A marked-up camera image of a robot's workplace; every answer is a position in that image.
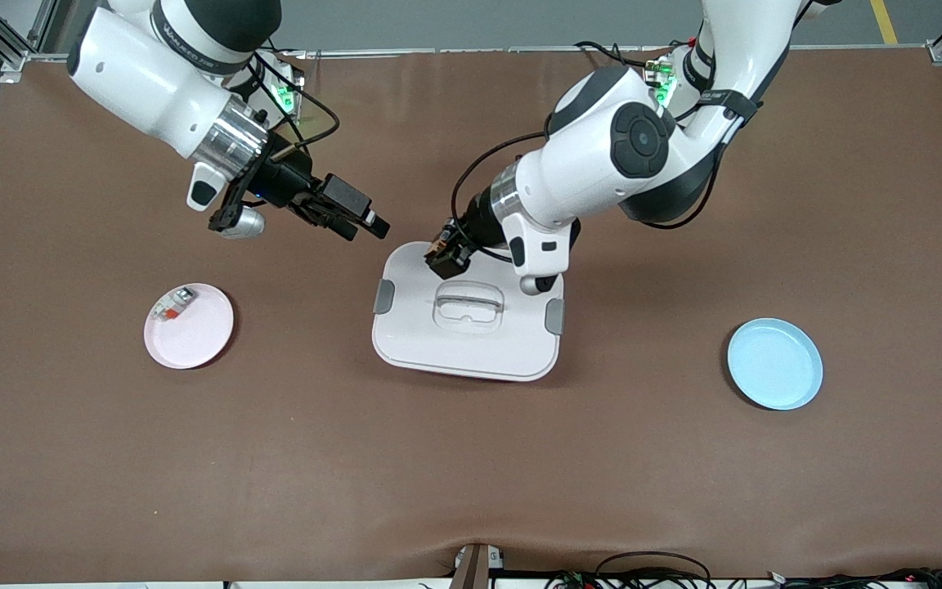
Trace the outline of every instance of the black joint cap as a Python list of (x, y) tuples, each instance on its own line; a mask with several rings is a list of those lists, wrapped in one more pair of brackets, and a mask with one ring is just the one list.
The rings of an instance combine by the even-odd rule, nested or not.
[(526, 263), (526, 242), (522, 238), (516, 237), (508, 243), (508, 247), (511, 247), (511, 261), (514, 262), (516, 266), (521, 267), (521, 265)]
[(233, 52), (254, 52), (281, 24), (280, 0), (184, 0), (213, 41)]
[(657, 112), (627, 103), (612, 117), (609, 133), (609, 157), (624, 178), (651, 178), (664, 168), (671, 134)]
[(546, 276), (543, 278), (536, 279), (536, 287), (540, 292), (550, 292), (554, 288), (554, 283), (558, 280), (558, 276)]
[(217, 189), (210, 186), (203, 180), (195, 180), (195, 185), (191, 187), (191, 200), (198, 202), (199, 205), (206, 206), (217, 196)]

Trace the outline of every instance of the white plastic housing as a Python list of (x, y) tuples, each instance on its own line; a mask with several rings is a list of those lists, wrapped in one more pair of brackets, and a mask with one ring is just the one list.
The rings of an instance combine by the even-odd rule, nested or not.
[(401, 245), (384, 265), (390, 290), (377, 294), (377, 354), (393, 366), (490, 380), (550, 372), (563, 327), (562, 278), (531, 297), (511, 264), (482, 256), (460, 278), (443, 281), (424, 263), (429, 246)]
[(800, 0), (704, 0), (715, 44), (714, 89), (754, 94), (787, 48), (799, 6)]
[[(191, 182), (187, 184), (187, 205), (199, 213), (205, 211), (217, 200), (217, 197), (224, 192), (227, 183), (228, 179), (226, 176), (214, 169), (212, 165), (202, 163), (202, 161), (196, 161), (195, 168), (191, 171)], [(195, 191), (199, 189), (200, 184), (204, 184), (206, 187), (212, 187), (212, 198), (204, 199), (203, 202), (195, 200)]]
[[(559, 101), (579, 92), (580, 81)], [(526, 212), (545, 227), (571, 223), (573, 217), (603, 211), (620, 202), (644, 180), (624, 178), (610, 160), (610, 122), (617, 109), (639, 101), (657, 110), (649, 87), (630, 68), (601, 100), (579, 119), (550, 135), (542, 148), (518, 161), (515, 183)]]
[[(544, 277), (559, 275), (569, 269), (569, 232), (571, 224), (562, 225), (557, 230), (540, 231), (536, 224), (527, 219), (526, 215), (515, 213), (504, 217), (500, 226), (504, 228), (504, 236), (508, 243), (512, 239), (523, 240), (523, 264), (515, 265), (515, 273), (519, 276)], [(533, 284), (524, 284), (523, 292), (535, 294)]]
[(105, 8), (94, 12), (71, 78), (102, 107), (183, 157), (191, 156), (231, 97), (184, 57)]
[[(700, 91), (697, 90), (691, 83), (689, 83), (688, 75), (685, 74), (685, 56), (690, 55), (693, 49), (689, 45), (681, 45), (676, 47), (669, 53), (671, 63), (674, 64), (675, 71), (677, 72), (678, 85), (675, 86), (673, 92), (671, 92), (671, 100), (668, 101), (668, 110), (671, 112), (672, 116), (681, 117), (685, 116), (685, 119), (688, 123), (688, 120), (691, 120), (692, 115), (686, 115), (691, 111), (691, 109), (696, 105), (697, 101), (700, 100)], [(691, 60), (694, 60), (693, 63), (696, 63), (698, 57), (690, 57)]]
[(154, 3), (155, 0), (108, 0), (111, 10), (118, 12), (120, 15), (149, 11)]

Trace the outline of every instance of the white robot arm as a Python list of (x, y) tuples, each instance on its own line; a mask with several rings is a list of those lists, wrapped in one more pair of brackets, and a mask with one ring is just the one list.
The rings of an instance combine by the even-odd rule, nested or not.
[(696, 46), (704, 38), (713, 44), (707, 59), (714, 67), (702, 91), (674, 90), (670, 104), (680, 103), (680, 92), (693, 100), (680, 113), (692, 116), (684, 127), (633, 68), (591, 72), (558, 101), (546, 144), (501, 172), (464, 216), (450, 219), (426, 254), (428, 265), (451, 278), (466, 271), (475, 250), (507, 245), (521, 290), (539, 294), (568, 268), (579, 217), (614, 205), (641, 223), (683, 216), (722, 150), (758, 110), (803, 8), (801, 0), (704, 0)]
[[(795, 24), (801, 20), (814, 19), (839, 2), (841, 0), (799, 0)], [(714, 82), (711, 77), (714, 55), (715, 40), (711, 34), (711, 22), (709, 16), (704, 14), (694, 42), (680, 45), (668, 53), (668, 60), (675, 65), (677, 72), (678, 91), (672, 93), (666, 108), (678, 122), (690, 122), (700, 93), (711, 88)]]
[(192, 209), (205, 211), (226, 193), (209, 228), (229, 239), (261, 234), (258, 204), (242, 200), (248, 190), (345, 239), (359, 227), (386, 235), (369, 197), (332, 174), (314, 178), (311, 157), (265, 128), (266, 111), (220, 85), (277, 29), (278, 0), (113, 0), (111, 8), (90, 16), (68, 59), (71, 78), (124, 122), (195, 161)]

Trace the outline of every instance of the brown tabletop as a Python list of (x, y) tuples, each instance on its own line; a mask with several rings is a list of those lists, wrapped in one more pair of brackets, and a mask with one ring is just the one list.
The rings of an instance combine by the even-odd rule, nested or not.
[[(377, 358), (390, 251), (433, 236), (466, 164), (539, 129), (591, 67), (310, 67), (343, 116), (316, 170), (375, 199), (385, 242), (281, 211), (261, 238), (220, 239), (184, 205), (191, 165), (63, 66), (3, 86), (0, 582), (415, 577), (471, 541), (516, 568), (627, 549), (725, 577), (942, 566), (942, 68), (922, 49), (792, 52), (695, 223), (586, 219), (543, 380)], [(186, 282), (231, 294), (240, 330), (178, 372), (141, 325)], [(723, 344), (753, 317), (819, 345), (804, 409), (726, 383)]]

